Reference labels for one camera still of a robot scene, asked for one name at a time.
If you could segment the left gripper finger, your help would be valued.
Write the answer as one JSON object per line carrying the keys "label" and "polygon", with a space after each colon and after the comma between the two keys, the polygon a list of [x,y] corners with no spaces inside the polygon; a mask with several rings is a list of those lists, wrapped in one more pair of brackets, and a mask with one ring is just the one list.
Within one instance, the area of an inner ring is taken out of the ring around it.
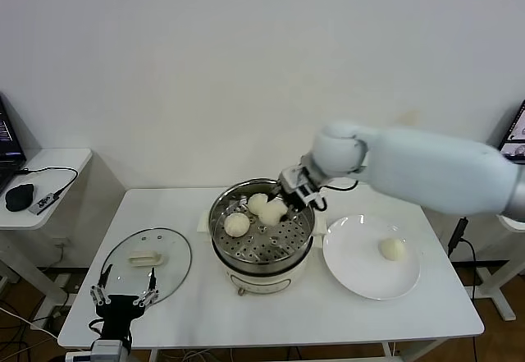
{"label": "left gripper finger", "polygon": [[149,307],[155,304],[159,297],[159,291],[157,289],[157,277],[155,268],[151,268],[148,275],[148,288],[143,295],[135,301],[135,305],[139,307]]}
{"label": "left gripper finger", "polygon": [[96,285],[91,286],[90,295],[95,305],[108,305],[111,300],[106,293],[106,285],[112,270],[112,264],[109,264],[105,270],[103,270],[98,279]]}

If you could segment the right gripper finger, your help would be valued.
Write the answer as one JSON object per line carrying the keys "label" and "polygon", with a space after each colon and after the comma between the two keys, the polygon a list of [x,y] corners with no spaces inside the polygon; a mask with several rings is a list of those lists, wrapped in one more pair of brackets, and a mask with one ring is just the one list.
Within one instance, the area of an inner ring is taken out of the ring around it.
{"label": "right gripper finger", "polygon": [[268,193],[268,202],[274,200],[280,200],[284,205],[287,205],[287,194],[286,190],[280,182],[277,182]]}
{"label": "right gripper finger", "polygon": [[287,195],[286,206],[289,212],[300,213],[305,209],[312,209],[312,202],[314,201],[313,195],[301,197],[299,195]]}

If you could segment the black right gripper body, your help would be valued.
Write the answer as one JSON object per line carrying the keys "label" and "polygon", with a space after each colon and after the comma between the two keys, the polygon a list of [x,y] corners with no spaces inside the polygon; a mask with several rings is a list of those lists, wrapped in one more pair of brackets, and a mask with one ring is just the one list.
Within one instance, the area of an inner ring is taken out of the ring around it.
{"label": "black right gripper body", "polygon": [[281,172],[281,187],[288,195],[299,198],[315,198],[318,188],[308,178],[307,171],[302,166],[293,166]]}

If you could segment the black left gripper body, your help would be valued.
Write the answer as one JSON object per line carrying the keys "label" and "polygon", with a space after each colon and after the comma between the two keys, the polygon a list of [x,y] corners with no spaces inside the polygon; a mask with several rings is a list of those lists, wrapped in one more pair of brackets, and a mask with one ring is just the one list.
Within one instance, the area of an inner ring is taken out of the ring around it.
{"label": "black left gripper body", "polygon": [[102,337],[128,337],[131,323],[144,315],[138,296],[110,295],[110,303],[98,305],[96,314],[103,320]]}

